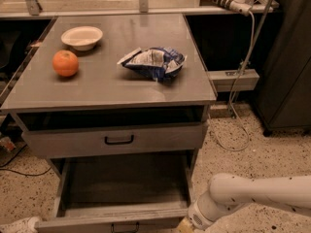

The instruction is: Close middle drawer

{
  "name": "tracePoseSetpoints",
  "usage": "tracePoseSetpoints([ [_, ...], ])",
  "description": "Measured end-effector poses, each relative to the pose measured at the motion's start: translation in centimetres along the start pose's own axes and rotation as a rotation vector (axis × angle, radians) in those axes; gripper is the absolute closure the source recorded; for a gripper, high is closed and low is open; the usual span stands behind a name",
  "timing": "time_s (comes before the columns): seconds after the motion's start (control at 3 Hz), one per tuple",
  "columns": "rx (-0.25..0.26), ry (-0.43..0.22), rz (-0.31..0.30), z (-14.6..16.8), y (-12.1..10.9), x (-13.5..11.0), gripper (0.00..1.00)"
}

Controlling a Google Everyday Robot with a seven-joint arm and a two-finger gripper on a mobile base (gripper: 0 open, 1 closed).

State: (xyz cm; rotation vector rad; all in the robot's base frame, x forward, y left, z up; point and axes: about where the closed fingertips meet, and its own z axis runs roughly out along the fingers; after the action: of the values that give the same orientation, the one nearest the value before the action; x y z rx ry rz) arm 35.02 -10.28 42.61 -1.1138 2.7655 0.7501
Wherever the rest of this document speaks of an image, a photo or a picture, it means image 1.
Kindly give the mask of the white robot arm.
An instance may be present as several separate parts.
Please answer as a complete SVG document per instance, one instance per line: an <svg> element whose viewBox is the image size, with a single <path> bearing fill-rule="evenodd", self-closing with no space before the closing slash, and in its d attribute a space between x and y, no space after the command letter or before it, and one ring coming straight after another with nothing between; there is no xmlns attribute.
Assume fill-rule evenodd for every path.
<svg viewBox="0 0 311 233"><path fill-rule="evenodd" d="M178 230L181 233L206 230L218 219L250 203L311 216L311 177L247 179L217 174L208 182L206 191L189 206Z"/></svg>

